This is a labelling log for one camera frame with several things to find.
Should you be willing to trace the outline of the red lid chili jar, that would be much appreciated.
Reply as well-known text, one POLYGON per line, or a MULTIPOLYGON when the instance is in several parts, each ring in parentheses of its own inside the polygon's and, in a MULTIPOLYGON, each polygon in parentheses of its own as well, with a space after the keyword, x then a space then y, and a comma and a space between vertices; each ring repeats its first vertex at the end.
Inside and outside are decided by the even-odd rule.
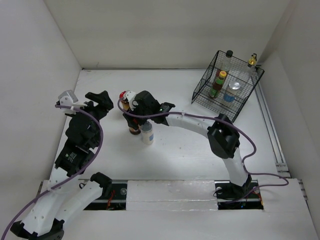
POLYGON ((129 132, 132 135, 139 135, 141 133, 141 126, 139 124, 128 124, 129 132))

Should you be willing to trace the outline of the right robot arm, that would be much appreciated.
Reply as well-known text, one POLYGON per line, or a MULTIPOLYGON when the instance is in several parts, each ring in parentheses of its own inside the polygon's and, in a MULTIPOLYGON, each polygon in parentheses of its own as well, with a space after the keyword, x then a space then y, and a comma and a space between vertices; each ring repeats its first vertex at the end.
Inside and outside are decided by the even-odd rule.
POLYGON ((234 201, 244 197, 250 189, 251 175, 245 170, 240 154, 240 134, 229 120, 220 114, 214 120, 185 112, 177 112, 169 102, 159 103, 150 92, 131 90, 119 95, 123 116, 129 128, 142 130, 147 122, 183 128, 208 139, 212 153, 221 158, 229 174, 229 186, 218 192, 223 199, 234 201))

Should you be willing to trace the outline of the silver lid salt jar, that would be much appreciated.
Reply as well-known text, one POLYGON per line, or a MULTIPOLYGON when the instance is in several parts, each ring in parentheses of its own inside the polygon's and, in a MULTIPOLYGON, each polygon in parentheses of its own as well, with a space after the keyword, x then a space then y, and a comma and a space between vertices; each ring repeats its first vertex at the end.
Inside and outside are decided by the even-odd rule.
POLYGON ((142 142, 146 145, 151 145, 154 142, 153 126, 149 121, 146 121, 141 127, 142 142))

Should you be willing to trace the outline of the sauce bottle yellow cap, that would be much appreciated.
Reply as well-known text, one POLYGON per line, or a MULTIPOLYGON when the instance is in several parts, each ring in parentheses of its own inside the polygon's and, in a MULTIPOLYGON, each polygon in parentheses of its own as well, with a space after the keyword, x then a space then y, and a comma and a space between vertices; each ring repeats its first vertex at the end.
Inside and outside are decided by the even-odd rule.
POLYGON ((221 89, 223 88, 226 77, 227 77, 227 72, 221 70, 219 72, 219 75, 216 77, 216 79, 212 83, 212 86, 209 91, 209 97, 211 97, 212 99, 215 99, 218 97, 221 89))

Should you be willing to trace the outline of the clear glass bottle gold pourer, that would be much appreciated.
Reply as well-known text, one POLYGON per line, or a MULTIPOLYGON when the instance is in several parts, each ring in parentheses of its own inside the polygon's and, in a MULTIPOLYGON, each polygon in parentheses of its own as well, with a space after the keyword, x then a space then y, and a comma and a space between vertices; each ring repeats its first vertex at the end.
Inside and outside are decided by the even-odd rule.
POLYGON ((257 54, 253 53, 249 58, 249 60, 247 61, 246 65, 238 73, 237 78, 241 80, 243 83, 248 83, 252 76, 252 72, 255 68, 256 62, 257 62, 257 54))

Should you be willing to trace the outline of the silver lid white jar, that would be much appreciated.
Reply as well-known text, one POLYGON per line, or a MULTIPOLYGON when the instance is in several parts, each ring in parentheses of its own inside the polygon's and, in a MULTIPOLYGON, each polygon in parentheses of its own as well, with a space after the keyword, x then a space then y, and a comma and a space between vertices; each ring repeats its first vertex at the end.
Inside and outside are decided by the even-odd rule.
POLYGON ((241 84, 239 82, 230 81, 223 95, 223 100, 227 103, 232 103, 235 100, 240 88, 241 84))

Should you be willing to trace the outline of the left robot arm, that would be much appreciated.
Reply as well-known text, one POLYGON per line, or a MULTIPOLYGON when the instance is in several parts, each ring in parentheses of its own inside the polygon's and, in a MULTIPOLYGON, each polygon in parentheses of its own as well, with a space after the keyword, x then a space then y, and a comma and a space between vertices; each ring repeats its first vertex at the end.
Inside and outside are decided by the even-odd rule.
POLYGON ((64 202, 79 177, 98 156, 104 140, 100 120, 114 104, 106 90, 88 92, 87 102, 78 103, 72 90, 64 91, 55 105, 71 118, 65 134, 67 140, 54 162, 45 191, 31 200, 13 217, 2 234, 8 232, 26 240, 60 240, 69 221, 93 200, 107 198, 112 179, 101 172, 93 174, 88 183, 71 200, 64 202))

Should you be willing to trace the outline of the small red lid jar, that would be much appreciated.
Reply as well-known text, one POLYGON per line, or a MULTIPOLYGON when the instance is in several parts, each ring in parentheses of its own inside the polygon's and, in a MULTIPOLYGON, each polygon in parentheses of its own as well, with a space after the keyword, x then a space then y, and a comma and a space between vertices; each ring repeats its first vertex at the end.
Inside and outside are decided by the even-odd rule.
POLYGON ((120 99, 120 102, 122 104, 122 108, 125 110, 125 111, 128 111, 130 109, 130 104, 129 104, 129 101, 127 99, 127 92, 129 92, 129 90, 126 90, 126 91, 123 91, 120 93, 119 95, 119 99, 120 99))

